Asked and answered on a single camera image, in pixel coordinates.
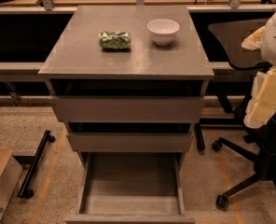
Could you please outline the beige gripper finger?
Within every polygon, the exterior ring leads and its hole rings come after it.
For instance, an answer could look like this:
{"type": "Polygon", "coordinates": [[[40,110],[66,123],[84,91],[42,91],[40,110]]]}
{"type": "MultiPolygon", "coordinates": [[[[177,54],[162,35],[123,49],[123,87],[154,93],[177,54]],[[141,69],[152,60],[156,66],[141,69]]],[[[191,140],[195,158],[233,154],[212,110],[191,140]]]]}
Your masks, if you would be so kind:
{"type": "Polygon", "coordinates": [[[252,129],[266,125],[276,112],[276,65],[255,76],[243,123],[252,129]]]}
{"type": "Polygon", "coordinates": [[[262,26],[255,30],[251,35],[247,36],[241,43],[243,49],[255,50],[261,49],[262,35],[265,31],[265,27],[262,26]]]}

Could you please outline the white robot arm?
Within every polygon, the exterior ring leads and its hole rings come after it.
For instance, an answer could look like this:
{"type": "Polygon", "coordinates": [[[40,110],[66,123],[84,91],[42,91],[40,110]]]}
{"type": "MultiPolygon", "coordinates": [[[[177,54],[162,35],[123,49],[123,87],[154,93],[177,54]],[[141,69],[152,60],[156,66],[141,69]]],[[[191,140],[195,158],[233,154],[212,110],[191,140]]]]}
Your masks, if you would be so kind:
{"type": "Polygon", "coordinates": [[[276,112],[276,12],[263,27],[245,38],[241,46],[249,50],[260,49],[262,59],[271,64],[266,74],[256,74],[252,98],[243,119],[246,127],[258,129],[266,125],[276,112]]]}

